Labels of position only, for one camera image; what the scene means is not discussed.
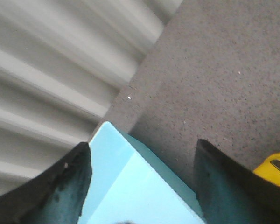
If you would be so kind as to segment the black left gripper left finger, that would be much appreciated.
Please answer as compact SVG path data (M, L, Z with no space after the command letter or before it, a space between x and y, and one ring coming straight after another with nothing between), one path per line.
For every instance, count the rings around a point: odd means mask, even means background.
M40 175L0 196L0 224L76 224L91 176L90 147L80 142Z

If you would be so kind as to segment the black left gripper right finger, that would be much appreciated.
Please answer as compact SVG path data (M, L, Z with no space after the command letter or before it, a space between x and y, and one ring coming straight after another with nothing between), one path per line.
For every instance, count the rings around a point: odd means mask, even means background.
M280 224L280 187L203 139L196 143L194 184L208 224Z

